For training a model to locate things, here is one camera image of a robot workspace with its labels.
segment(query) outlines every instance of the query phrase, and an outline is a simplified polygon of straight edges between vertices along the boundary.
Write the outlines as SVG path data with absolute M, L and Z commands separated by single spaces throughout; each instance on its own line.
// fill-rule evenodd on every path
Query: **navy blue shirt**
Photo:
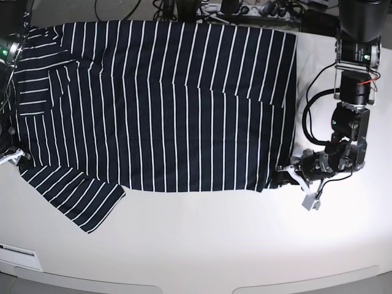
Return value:
M 254 190 L 292 148 L 296 37 L 155 21 L 32 29 L 15 75 L 23 178 L 93 232 L 124 196 Z

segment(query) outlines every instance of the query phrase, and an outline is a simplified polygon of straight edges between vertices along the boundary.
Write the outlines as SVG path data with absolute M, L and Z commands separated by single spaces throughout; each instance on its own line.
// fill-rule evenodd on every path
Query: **white table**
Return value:
M 299 97 L 333 63 L 334 44 L 329 37 L 299 34 Z M 391 271 L 392 51 L 383 50 L 380 72 L 366 167 L 346 181 L 329 184 L 318 212 L 306 211 L 301 206 L 305 194 L 291 186 L 262 194 L 129 190 L 99 229 L 87 235 L 25 183 L 15 167 L 4 165 L 0 243 L 35 250 L 47 273 L 156 285 L 170 294 L 232 293 L 239 287 L 315 279 L 374 265 L 379 273 Z M 333 85 L 330 69 L 311 96 Z M 312 109 L 314 133 L 321 140 L 331 136 L 335 106 L 332 97 L 324 97 Z M 296 144 L 313 147 L 300 124 Z M 12 268 L 0 270 L 12 273 Z

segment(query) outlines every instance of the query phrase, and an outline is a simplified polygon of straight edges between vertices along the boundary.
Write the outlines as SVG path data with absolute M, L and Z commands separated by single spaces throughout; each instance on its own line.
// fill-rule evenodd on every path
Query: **black cable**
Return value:
M 94 12 L 95 12 L 95 14 L 96 14 L 96 18 L 97 18 L 99 21 L 102 21 L 102 20 L 99 18 L 99 16 L 98 16 L 98 12 L 97 12 L 97 3 L 98 3 L 98 0 L 95 0 L 95 2 L 94 2 Z M 138 0 L 137 3 L 136 3 L 136 5 L 135 5 L 135 7 L 134 7 L 134 8 L 131 10 L 131 12 L 129 12 L 129 13 L 127 14 L 127 16 L 124 17 L 122 20 L 127 20 L 128 18 L 130 18 L 130 17 L 134 14 L 134 12 L 136 11 L 137 7 L 139 7 L 140 3 L 141 3 L 141 0 Z
M 308 104 L 306 104 L 305 109 L 304 109 L 304 114 L 302 116 L 302 128 L 304 130 L 304 134 L 305 137 L 313 144 L 315 145 L 320 145 L 320 146 L 328 146 L 330 144 L 329 141 L 318 141 L 316 138 L 312 137 L 309 132 L 307 131 L 307 126 L 306 126 L 306 120 L 307 120 L 307 113 L 309 112 L 309 110 L 311 109 L 312 105 L 319 100 L 319 98 L 326 96 L 326 95 L 330 95 L 330 94 L 334 94 L 334 93 L 339 93 L 341 90 L 339 88 L 337 89 L 329 89 L 329 90 L 325 90 L 322 91 L 318 94 L 316 94 L 310 101 Z
M 313 82 L 310 84 L 310 86 L 308 87 L 307 91 L 306 91 L 306 103 L 309 103 L 309 91 L 311 90 L 311 87 L 314 85 L 314 83 L 317 81 L 317 79 L 321 76 L 321 74 L 326 71 L 327 69 L 329 69 L 330 67 L 333 67 L 336 64 L 336 62 L 332 63 L 330 66 L 324 67 L 322 69 L 321 72 L 318 73 L 318 75 L 314 78 Z M 310 119 L 310 123 L 309 123 L 309 127 L 311 128 L 311 135 L 314 138 L 314 134 L 313 134 L 313 125 L 312 125 L 312 113 L 311 111 L 309 111 L 309 119 Z
M 327 185 L 328 183 L 330 183 L 330 182 L 339 182 L 339 181 L 343 181 L 344 179 L 351 178 L 352 175 L 353 175 L 353 167 L 351 168 L 351 174 L 350 174 L 349 176 L 346 176 L 346 177 L 341 178 L 341 179 L 330 179 L 329 181 L 325 182 L 325 183 L 323 184 L 323 186 L 321 187 L 320 191 L 317 193 L 316 198 L 320 198 L 320 196 L 321 196 L 321 194 L 323 193 L 323 190 L 324 190 L 324 188 L 325 188 L 325 185 Z
M 177 18 L 175 15 L 168 15 L 168 12 L 165 11 L 163 0 L 154 0 L 153 6 L 157 9 L 157 11 L 154 13 L 153 20 L 177 21 Z
M 14 94 L 16 95 L 17 92 L 16 92 L 16 90 L 15 90 L 15 85 L 14 85 L 13 81 L 12 81 L 12 85 L 13 85 L 13 92 L 14 92 Z M 1 106 L 0 106 L 0 112 L 3 111 L 4 107 L 6 107 L 7 103 L 9 102 L 9 100 L 10 100 L 10 98 L 11 98 L 11 84 L 10 84 L 10 86 L 9 86 L 9 89 L 10 89 L 10 91 L 9 91 L 8 94 L 7 94 L 7 91 L 6 91 L 6 93 L 4 93 L 4 95 L 6 96 L 6 98 L 4 99 L 3 103 L 2 103 Z

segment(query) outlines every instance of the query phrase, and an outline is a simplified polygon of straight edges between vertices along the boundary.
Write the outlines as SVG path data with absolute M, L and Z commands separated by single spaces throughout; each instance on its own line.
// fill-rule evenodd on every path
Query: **black motor housing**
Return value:
M 341 28 L 357 42 L 381 36 L 390 0 L 339 0 Z

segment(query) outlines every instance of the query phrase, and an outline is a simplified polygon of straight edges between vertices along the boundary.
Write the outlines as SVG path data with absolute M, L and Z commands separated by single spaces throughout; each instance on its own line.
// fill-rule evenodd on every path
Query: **cable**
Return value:
M 302 128 L 304 130 L 304 134 L 305 137 L 313 144 L 315 145 L 320 145 L 320 146 L 328 146 L 331 142 L 329 141 L 318 141 L 316 138 L 312 137 L 309 132 L 307 131 L 307 126 L 306 126 L 306 120 L 307 120 L 307 113 L 309 112 L 309 110 L 311 109 L 312 105 L 319 100 L 319 98 L 326 96 L 326 95 L 330 95 L 330 94 L 334 94 L 334 93 L 340 93 L 340 89 L 329 89 L 329 90 L 325 90 L 322 91 L 318 94 L 316 94 L 310 101 L 308 104 L 306 104 L 305 109 L 304 109 L 304 114 L 302 116 Z
M 329 181 L 325 182 L 325 183 L 323 184 L 323 186 L 321 187 L 321 189 L 319 190 L 319 192 L 317 193 L 316 198 L 320 198 L 320 196 L 321 196 L 321 194 L 323 193 L 323 190 L 324 190 L 324 188 L 325 188 L 325 185 L 327 185 L 328 183 L 330 183 L 330 182 L 339 182 L 339 181 L 343 181 L 344 179 L 351 178 L 352 175 L 353 175 L 353 167 L 351 168 L 351 174 L 350 174 L 349 176 L 346 176 L 346 177 L 341 178 L 341 179 L 330 179 Z
M 96 14 L 96 18 L 97 18 L 99 21 L 102 21 L 102 20 L 99 18 L 99 16 L 98 16 L 98 12 L 97 12 L 97 3 L 98 3 L 98 0 L 95 0 L 95 2 L 94 2 L 94 12 L 95 12 L 95 14 Z M 128 18 L 130 18 L 130 17 L 134 14 L 134 12 L 136 11 L 137 7 L 139 7 L 140 3 L 141 3 L 141 0 L 138 0 L 137 3 L 136 3 L 136 5 L 135 5 L 135 7 L 134 7 L 134 8 L 131 10 L 131 12 L 129 12 L 129 13 L 127 14 L 127 16 L 124 17 L 122 20 L 127 20 Z
M 370 67 L 367 68 L 367 72 L 376 75 L 376 77 L 372 78 L 370 80 L 367 80 L 367 81 L 361 81 L 361 82 L 357 83 L 358 85 L 365 85 L 368 83 L 372 83 L 372 82 L 375 82 L 381 78 L 381 74 L 379 72 L 376 72 L 375 70 L 372 70 Z
M 154 0 L 153 1 L 153 6 L 157 9 L 157 11 L 154 13 L 153 20 L 173 20 L 177 21 L 177 18 L 175 15 L 168 15 L 168 12 L 165 11 L 164 9 L 164 0 Z
M 321 74 L 326 71 L 327 69 L 329 69 L 330 67 L 333 67 L 336 64 L 336 61 L 334 63 L 332 63 L 330 66 L 326 66 L 324 67 L 321 72 L 318 73 L 318 75 L 314 78 L 313 82 L 310 84 L 310 86 L 308 87 L 307 91 L 306 91 L 306 103 L 309 103 L 309 91 L 311 90 L 311 87 L 314 85 L 314 83 L 317 81 L 317 79 L 321 76 Z M 310 123 L 309 126 L 311 128 L 311 135 L 314 138 L 314 134 L 313 134 L 313 125 L 312 125 L 312 113 L 311 111 L 309 111 L 309 119 L 310 119 Z
M 12 85 L 13 85 L 13 91 L 14 91 L 14 93 L 16 95 L 17 92 L 15 90 L 15 84 L 13 83 L 13 80 L 12 80 Z M 7 96 L 6 99 L 3 101 L 3 103 L 0 106 L 0 112 L 3 111 L 4 107 L 6 107 L 7 103 L 9 102 L 9 100 L 11 98 L 11 87 L 9 87 L 9 89 L 10 89 L 9 93 L 8 94 L 6 93 L 6 96 Z

